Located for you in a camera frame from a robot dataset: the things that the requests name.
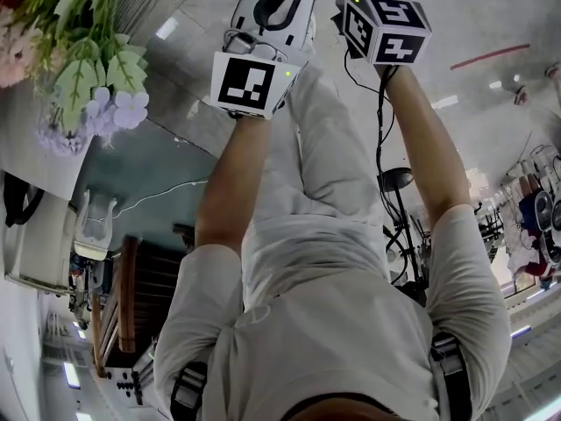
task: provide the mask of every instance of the black stool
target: black stool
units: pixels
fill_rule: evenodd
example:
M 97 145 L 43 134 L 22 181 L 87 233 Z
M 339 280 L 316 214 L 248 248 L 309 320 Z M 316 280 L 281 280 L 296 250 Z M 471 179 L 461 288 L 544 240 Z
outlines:
M 415 275 L 415 281 L 419 282 L 419 269 L 417 267 L 417 260 L 415 257 L 415 249 L 413 248 L 413 241 L 411 240 L 411 232 L 409 230 L 409 222 L 407 217 L 407 212 L 403 207 L 403 201 L 401 200 L 400 189 L 407 187 L 411 182 L 413 182 L 413 174 L 411 173 L 411 168 L 398 167 L 387 170 L 378 176 L 378 184 L 384 192 L 395 192 L 397 197 L 397 203 L 400 208 L 400 218 L 401 222 L 395 227 L 395 235 L 391 237 L 390 241 L 386 245 L 386 251 L 389 247 L 397 240 L 400 236 L 401 231 L 405 230 L 405 237 L 407 238 L 407 254 L 411 258 L 411 266 L 413 267 L 413 274 Z

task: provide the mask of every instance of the artificial flower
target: artificial flower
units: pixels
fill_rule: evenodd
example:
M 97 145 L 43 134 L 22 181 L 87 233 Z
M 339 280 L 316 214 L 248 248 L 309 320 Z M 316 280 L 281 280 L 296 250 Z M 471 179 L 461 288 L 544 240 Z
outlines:
M 115 97 L 117 110 L 115 111 L 115 125 L 121 128 L 136 128 L 142 120 L 148 116 L 146 106 L 150 97 L 145 92 L 139 92 L 132 96 L 128 92 L 119 90 Z
M 84 111 L 88 134 L 108 138 L 118 131 L 118 126 L 113 122 L 113 116 L 117 107 L 110 101 L 109 89 L 97 88 L 94 99 L 86 104 Z
M 83 129 L 65 135 L 56 125 L 41 125 L 37 129 L 39 144 L 57 156 L 76 156 L 88 144 L 89 136 Z
M 25 79 L 35 58 L 32 38 L 39 30 L 24 30 L 21 23 L 10 25 L 12 11 L 0 10 L 0 88 L 7 88 Z

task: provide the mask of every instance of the white wall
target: white wall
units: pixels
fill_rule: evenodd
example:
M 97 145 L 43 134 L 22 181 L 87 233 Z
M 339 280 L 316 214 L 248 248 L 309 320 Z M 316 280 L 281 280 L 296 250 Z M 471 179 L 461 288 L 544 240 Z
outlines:
M 0 276 L 0 412 L 9 421 L 41 419 L 39 380 L 42 305 L 36 290 L 7 282 Z M 25 408 L 26 418 L 19 408 L 18 395 Z

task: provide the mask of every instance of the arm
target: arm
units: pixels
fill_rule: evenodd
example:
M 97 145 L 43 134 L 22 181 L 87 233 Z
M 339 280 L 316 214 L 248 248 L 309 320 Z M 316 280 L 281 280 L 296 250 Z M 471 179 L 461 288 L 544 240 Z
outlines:
M 204 190 L 195 223 L 195 247 L 224 245 L 240 255 L 265 159 L 271 122 L 244 117 L 233 134 Z
M 510 323 L 479 233 L 462 160 L 409 68 L 387 86 L 432 237 L 427 312 L 460 343 L 472 419 L 491 401 L 507 365 Z
M 470 203 L 464 164 L 410 68 L 400 66 L 386 91 L 432 229 L 450 207 Z

